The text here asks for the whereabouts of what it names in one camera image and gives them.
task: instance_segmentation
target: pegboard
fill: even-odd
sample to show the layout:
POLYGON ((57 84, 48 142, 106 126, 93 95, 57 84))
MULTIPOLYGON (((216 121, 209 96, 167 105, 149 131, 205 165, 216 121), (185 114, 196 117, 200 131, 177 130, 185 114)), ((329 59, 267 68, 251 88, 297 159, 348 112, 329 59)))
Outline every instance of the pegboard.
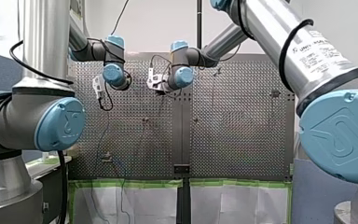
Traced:
POLYGON ((192 177, 288 179, 294 95, 265 55, 238 55, 193 84, 192 177))
MULTIPOLYGON (((87 114, 70 178, 172 179, 173 166, 187 163, 190 177, 289 176, 294 96, 267 56, 237 55, 216 68, 196 70, 193 87, 173 100, 146 86, 152 55, 126 55, 125 68, 133 82, 127 91, 110 90, 110 112, 99 108, 92 89, 103 65, 70 66, 76 96, 87 114), (114 157, 111 162, 102 160, 107 152, 114 157)), ((154 65, 156 73, 167 66, 162 60, 154 65)))
MULTIPOLYGON (((86 110, 86 127, 78 141, 79 156, 69 169, 70 178, 172 178, 172 100, 146 87, 149 60, 127 57, 125 69, 132 83, 127 91, 108 88, 113 100, 110 112, 100 109, 92 88, 92 79, 102 73, 103 64, 71 64, 76 97, 86 110), (106 153, 112 155, 111 161, 103 160, 106 153)), ((162 72, 167 64, 155 60, 154 65, 162 72)), ((110 107, 108 100, 103 105, 110 107)))

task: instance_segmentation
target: label sticker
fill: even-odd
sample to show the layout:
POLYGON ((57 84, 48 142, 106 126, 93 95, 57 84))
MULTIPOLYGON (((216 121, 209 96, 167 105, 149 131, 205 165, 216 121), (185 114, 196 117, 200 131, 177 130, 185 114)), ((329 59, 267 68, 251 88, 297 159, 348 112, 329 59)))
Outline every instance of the label sticker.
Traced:
POLYGON ((314 36, 311 41, 292 47, 291 51, 315 78, 321 77, 331 66, 350 62, 321 33, 311 31, 310 34, 314 36))

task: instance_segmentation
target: gray panel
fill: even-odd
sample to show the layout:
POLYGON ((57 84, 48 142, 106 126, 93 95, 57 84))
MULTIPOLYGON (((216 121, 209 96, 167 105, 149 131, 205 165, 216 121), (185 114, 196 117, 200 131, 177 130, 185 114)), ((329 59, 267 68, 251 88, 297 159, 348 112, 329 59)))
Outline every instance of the gray panel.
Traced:
MULTIPOLYGON (((11 87, 21 79, 22 68, 9 58, 0 56, 0 91, 11 91, 11 87)), ((24 150, 22 158, 25 162, 42 157, 42 152, 24 150)))
POLYGON ((191 176, 287 178, 293 95, 265 55, 237 55, 219 66, 200 71, 194 83, 191 176))
MULTIPOLYGON (((201 71, 194 87, 183 90, 176 100, 157 96, 146 87, 151 56, 126 57, 126 69, 134 80, 128 91, 110 91, 115 106, 109 113, 99 109, 91 87, 102 64, 72 67, 77 97, 87 110, 87 126, 71 178, 115 177, 126 170, 132 178, 173 178, 172 166, 188 162, 191 177, 276 180, 288 176, 293 96, 266 56, 238 55, 221 63, 216 77, 216 69, 201 71), (273 91, 281 94, 272 97, 273 91), (109 129, 98 152, 107 120, 109 129), (103 163, 100 158, 107 151, 119 162, 103 163)), ((156 60, 155 72, 165 66, 156 60)))
MULTIPOLYGON (((147 71, 152 54, 126 57, 126 70, 132 74, 132 84, 127 91, 113 91, 113 110, 99 108, 92 89, 92 79, 101 74, 101 63, 75 63, 76 94, 86 108, 86 128, 79 139, 80 154, 74 160, 70 177, 85 179, 95 177, 126 176, 137 179, 173 177, 172 158, 172 99, 156 95, 146 87, 147 71), (109 129, 100 138, 109 120, 109 129), (113 155, 113 162, 102 162, 106 152, 113 155)), ((155 60, 155 72, 166 67, 155 60)))
POLYGON ((293 182, 293 224, 333 224, 336 205, 350 201, 358 189, 304 160, 295 160, 293 182))

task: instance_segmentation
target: blue joint cover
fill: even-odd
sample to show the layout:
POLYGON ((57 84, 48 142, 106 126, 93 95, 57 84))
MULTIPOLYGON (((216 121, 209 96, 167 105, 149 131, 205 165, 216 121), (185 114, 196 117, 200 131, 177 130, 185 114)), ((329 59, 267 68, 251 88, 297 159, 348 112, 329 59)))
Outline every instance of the blue joint cover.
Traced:
POLYGON ((179 88, 184 88, 193 83, 193 69, 189 67, 181 67, 175 72, 175 84, 179 88))
POLYGON ((115 63, 109 63, 103 68, 103 79, 114 87, 120 87, 126 81, 123 70, 115 63))
POLYGON ((358 90, 329 92, 300 120, 301 144, 321 169, 358 184, 358 90))
POLYGON ((109 35, 106 41, 124 49, 124 39, 119 35, 109 35))
POLYGON ((231 0, 211 0, 211 5, 218 11, 225 10, 231 0))
POLYGON ((68 55, 69 55, 69 58, 72 59, 72 61, 78 62, 78 59, 75 57, 74 53, 69 48, 68 48, 68 55))
POLYGON ((185 40, 176 40, 175 42, 171 43, 171 52, 182 48, 188 48, 188 44, 185 42, 185 40))
POLYGON ((74 97, 62 98, 39 120, 34 133, 35 146, 45 152, 65 150, 80 137, 84 124, 83 105, 74 97))

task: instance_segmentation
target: metal bracket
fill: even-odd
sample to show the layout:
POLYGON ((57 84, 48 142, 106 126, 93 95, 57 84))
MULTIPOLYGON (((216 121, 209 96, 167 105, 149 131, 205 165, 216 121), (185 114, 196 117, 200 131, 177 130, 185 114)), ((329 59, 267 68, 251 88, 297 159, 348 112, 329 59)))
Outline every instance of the metal bracket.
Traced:
POLYGON ((153 68, 149 68, 147 76, 147 87, 154 91, 165 91, 164 85, 168 81, 168 75, 154 74, 153 68))
POLYGON ((175 164, 173 169, 176 174, 190 174, 189 164, 175 164))

